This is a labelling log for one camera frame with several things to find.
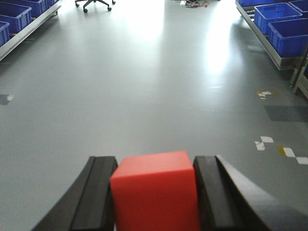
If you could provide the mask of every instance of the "floor marking tape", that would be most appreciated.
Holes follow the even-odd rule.
[[[276,95],[277,92],[275,92],[275,91],[271,92],[271,91],[268,91],[268,90],[267,91],[260,91],[260,90],[258,90],[257,94],[260,97],[260,99],[265,100],[267,95]]]
[[[277,146],[277,150],[280,155],[286,155],[283,148],[284,148],[283,146]]]
[[[272,137],[269,136],[260,136],[263,143],[274,143]]]
[[[291,148],[284,147],[283,150],[287,157],[295,157],[294,152]]]
[[[258,149],[259,151],[264,151],[264,150],[265,150],[265,146],[264,146],[264,143],[263,143],[263,142],[255,141],[255,144],[256,144],[257,149]]]
[[[300,165],[308,165],[308,157],[296,157],[296,160]]]

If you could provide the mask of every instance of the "blue plastic bin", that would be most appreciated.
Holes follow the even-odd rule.
[[[0,21],[10,24],[10,33],[18,33],[31,23],[31,7],[0,2]]]
[[[255,6],[255,24],[260,31],[267,35],[269,23],[301,18],[303,15],[288,3],[276,3],[264,6]]]
[[[302,13],[304,18],[308,18],[308,0],[291,1],[289,4]]]
[[[241,6],[253,6],[267,3],[280,2],[280,0],[237,0]]]
[[[0,22],[0,47],[10,40],[9,23]]]
[[[46,0],[0,0],[1,2],[28,6],[32,8],[31,15],[33,17],[39,17],[47,10]]]
[[[50,8],[54,5],[58,0],[46,0],[47,1],[47,8]]]
[[[281,57],[301,56],[308,42],[308,18],[269,23],[269,42]]]

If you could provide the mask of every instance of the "chair base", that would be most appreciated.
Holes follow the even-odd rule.
[[[77,3],[77,2],[79,2],[79,1],[87,1],[84,5],[83,5],[83,12],[84,13],[87,13],[88,12],[88,10],[86,9],[86,6],[87,5],[89,5],[91,2],[96,2],[96,1],[99,1],[99,2],[101,2],[101,3],[103,3],[103,4],[105,4],[106,6],[107,6],[107,10],[108,11],[111,11],[111,7],[109,6],[109,4],[107,3],[107,2],[105,2],[105,1],[103,1],[103,0],[75,0],[75,5],[76,5],[76,7],[79,7],[79,4]]]

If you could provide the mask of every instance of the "epoxy floor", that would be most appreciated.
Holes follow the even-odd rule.
[[[272,121],[264,106],[307,106],[234,1],[207,8],[118,0],[53,16],[0,62],[0,230],[29,231],[90,155],[186,150],[222,155],[308,214],[308,124]],[[262,100],[257,91],[275,91]],[[272,137],[264,151],[255,141]]]

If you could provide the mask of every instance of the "red block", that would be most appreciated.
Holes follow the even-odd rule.
[[[185,151],[125,158],[110,178],[118,231],[200,231]]]

